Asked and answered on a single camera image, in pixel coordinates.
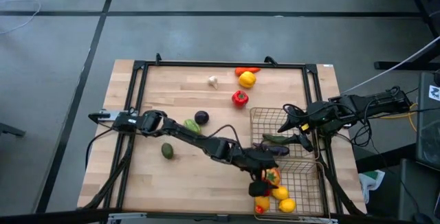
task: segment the green avocado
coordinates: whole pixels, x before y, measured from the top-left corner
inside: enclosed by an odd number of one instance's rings
[[[173,158],[174,151],[171,144],[169,143],[162,144],[162,155],[167,159]]]

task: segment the yellow lemon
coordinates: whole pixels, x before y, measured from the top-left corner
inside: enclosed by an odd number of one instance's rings
[[[280,202],[279,209],[285,213],[290,213],[295,210],[296,204],[293,199],[284,199]]]
[[[279,186],[278,189],[272,190],[272,196],[278,200],[284,200],[289,198],[289,190],[284,186]]]

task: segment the gray floor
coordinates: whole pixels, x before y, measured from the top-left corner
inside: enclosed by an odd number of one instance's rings
[[[101,11],[105,0],[40,1],[42,10]],[[0,4],[0,10],[32,8]],[[413,0],[113,0],[111,10],[417,11]],[[0,16],[0,30],[24,18]],[[38,16],[0,35],[0,122],[27,131],[21,139],[0,137],[0,215],[33,210],[97,22],[98,17]],[[96,129],[87,114],[101,108],[116,59],[152,59],[159,52],[164,60],[261,62],[271,55],[280,63],[334,64],[344,90],[378,74],[374,61],[401,61],[430,40],[420,19],[108,17],[48,211],[76,207],[85,149]],[[417,86],[418,74],[394,71],[354,93],[394,85],[409,90]],[[407,120],[376,120],[372,125],[375,145],[382,152],[415,140]]]

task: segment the yellow cable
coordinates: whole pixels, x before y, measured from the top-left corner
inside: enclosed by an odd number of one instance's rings
[[[411,108],[415,107],[417,105],[417,103],[414,103],[410,106],[410,110]],[[403,114],[403,115],[394,115],[394,116],[390,116],[390,117],[379,117],[380,119],[396,119],[396,118],[402,118],[402,117],[408,117],[411,115],[414,115],[416,113],[408,113],[408,114]]]
[[[410,106],[410,110],[411,110],[411,107],[415,107],[415,106],[417,106],[417,103],[412,104],[412,105]],[[413,120],[411,119],[411,115],[410,115],[410,113],[408,113],[408,119],[410,120],[410,124],[411,124],[412,129],[413,129],[415,132],[417,132],[417,129],[415,128],[415,125],[414,125],[414,123],[413,123]]]
[[[403,118],[403,117],[408,117],[408,114],[405,115],[394,115],[391,117],[379,117],[380,119],[396,119],[396,118]]]
[[[415,107],[415,106],[417,106],[417,103],[412,104],[412,105],[410,106],[410,110],[411,110],[413,107]],[[410,124],[411,124],[412,129],[413,129],[415,132],[417,132],[417,129],[415,128],[414,122],[413,122],[413,120],[411,119],[411,116],[414,115],[414,114],[416,114],[416,113],[413,112],[413,113],[408,113],[408,114],[403,114],[403,115],[394,115],[394,116],[390,116],[390,117],[379,117],[379,118],[380,118],[380,119],[397,119],[397,118],[407,117],[407,118],[410,120]]]
[[[414,125],[414,123],[413,123],[413,120],[411,119],[411,115],[408,115],[408,119],[410,120],[410,124],[411,124],[412,129],[413,129],[415,132],[417,132],[417,129],[415,128],[415,125]]]

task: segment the garlic bulb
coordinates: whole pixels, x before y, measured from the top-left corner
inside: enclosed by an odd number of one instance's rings
[[[210,76],[208,78],[208,84],[213,86],[217,90],[217,87],[218,87],[218,85],[217,85],[217,77],[216,76]]]

